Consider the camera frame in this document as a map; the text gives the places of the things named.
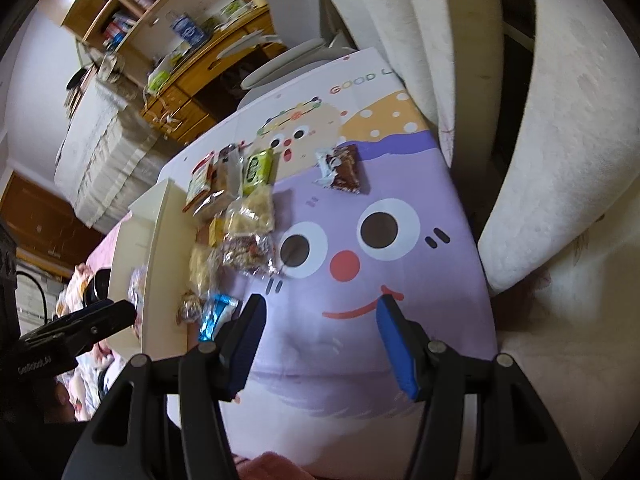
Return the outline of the cartoon printed tablecloth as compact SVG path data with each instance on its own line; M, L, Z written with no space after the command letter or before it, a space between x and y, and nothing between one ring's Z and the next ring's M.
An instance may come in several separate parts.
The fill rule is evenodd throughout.
M421 409L399 389L376 326L378 298L465 356L497 341L468 222L434 136L374 49L269 91L163 166L187 186L224 146L277 159L273 238L280 272L232 278L261 294L267 323L238 402L222 406L232 452L280 454L329 478L401 476ZM360 193L322 188L316 151L354 144Z

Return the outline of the grey office chair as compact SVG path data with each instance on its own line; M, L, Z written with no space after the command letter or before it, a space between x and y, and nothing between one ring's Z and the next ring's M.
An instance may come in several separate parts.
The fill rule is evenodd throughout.
M257 47L283 46L285 51L241 82L246 107L280 84L355 51L350 33L331 0L267 0L274 32L250 32L222 50L228 58Z

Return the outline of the red white snack pack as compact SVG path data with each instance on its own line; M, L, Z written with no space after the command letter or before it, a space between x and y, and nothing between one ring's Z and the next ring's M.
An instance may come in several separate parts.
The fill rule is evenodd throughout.
M210 192L214 172L214 159L214 152L207 154L191 171L188 189L186 190L186 203L182 208L183 212L187 212Z

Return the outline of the brown white chocolate snack pack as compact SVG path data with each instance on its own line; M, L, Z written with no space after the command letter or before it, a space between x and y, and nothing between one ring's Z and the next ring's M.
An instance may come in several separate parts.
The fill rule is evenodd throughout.
M358 152L354 144L341 144L334 148L316 151L320 177L316 183L322 188L360 193L357 160Z

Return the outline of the blue paper gift bag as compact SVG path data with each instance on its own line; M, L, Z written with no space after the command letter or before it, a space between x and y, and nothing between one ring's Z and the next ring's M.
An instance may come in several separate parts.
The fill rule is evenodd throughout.
M172 20L170 27L191 48L201 47L202 44L206 44L209 40L206 32L189 15L178 15Z

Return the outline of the clear bag mixed nuts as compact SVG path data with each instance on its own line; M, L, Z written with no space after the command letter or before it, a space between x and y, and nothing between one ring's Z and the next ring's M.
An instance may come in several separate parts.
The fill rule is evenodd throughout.
M271 235L250 233L227 237L221 247L221 264L246 275L276 274L276 250Z

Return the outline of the green rice cracker pack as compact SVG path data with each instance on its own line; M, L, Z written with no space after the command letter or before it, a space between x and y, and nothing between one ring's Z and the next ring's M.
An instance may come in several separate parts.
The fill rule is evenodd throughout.
M244 196L249 196L255 188L270 182L272 162L273 151L271 148L257 151L248 156L243 178Z

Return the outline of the white paper pastry bag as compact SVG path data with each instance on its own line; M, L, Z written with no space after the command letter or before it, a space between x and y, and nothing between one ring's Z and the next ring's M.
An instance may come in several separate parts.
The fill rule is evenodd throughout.
M196 205L193 217L198 222L213 220L222 214L242 193L242 148L231 143L223 148L214 165L212 183L205 197Z

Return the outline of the brown wooden door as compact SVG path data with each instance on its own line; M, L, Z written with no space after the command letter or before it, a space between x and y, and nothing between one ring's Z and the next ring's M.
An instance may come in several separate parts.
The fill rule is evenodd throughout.
M1 219L23 252L67 269L85 262L104 239L69 203L17 172L2 194Z

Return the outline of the cream plastic storage box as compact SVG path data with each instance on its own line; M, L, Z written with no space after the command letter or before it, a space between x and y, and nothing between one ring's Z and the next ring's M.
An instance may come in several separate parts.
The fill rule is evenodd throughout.
M146 270L141 334L126 328L107 338L126 360L138 353L153 360L171 358L188 348L188 329L177 322L177 312L188 290L198 226L182 211L185 202L186 192L173 180L163 180L131 204L131 217L119 226L108 298L126 299L134 270Z

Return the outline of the blue foil snack pack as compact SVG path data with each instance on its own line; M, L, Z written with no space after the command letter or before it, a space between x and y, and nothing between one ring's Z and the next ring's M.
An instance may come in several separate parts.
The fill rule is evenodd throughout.
M214 341L224 324L232 321L241 301L238 298L216 292L209 296L203 307L198 340Z

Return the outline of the white curtain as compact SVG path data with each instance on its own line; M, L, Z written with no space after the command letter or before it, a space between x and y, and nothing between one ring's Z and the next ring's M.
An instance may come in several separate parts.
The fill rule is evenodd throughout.
M500 294L639 173L639 0L332 0L437 140Z

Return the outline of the wooden desk with drawers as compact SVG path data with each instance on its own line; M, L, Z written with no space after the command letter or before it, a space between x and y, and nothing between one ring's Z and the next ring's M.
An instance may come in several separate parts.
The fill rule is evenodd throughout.
M168 81L140 110L153 128L182 145L197 139L233 114L246 91L242 80L285 51L280 44L249 47L223 56L221 52L252 32L274 33L268 6L251 10L174 70Z

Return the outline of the white lace covered bed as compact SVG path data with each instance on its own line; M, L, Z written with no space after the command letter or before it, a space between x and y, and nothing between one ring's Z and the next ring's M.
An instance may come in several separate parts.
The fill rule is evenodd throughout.
M89 82L55 161L54 184L75 216L102 234L156 183L180 151L139 113L137 87Z

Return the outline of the clear bag yellow crackers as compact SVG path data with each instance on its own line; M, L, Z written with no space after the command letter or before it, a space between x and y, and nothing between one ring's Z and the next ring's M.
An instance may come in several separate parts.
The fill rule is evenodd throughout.
M224 232L229 236L268 234L275 224L272 187L268 184L257 185L250 194L232 202L224 215Z

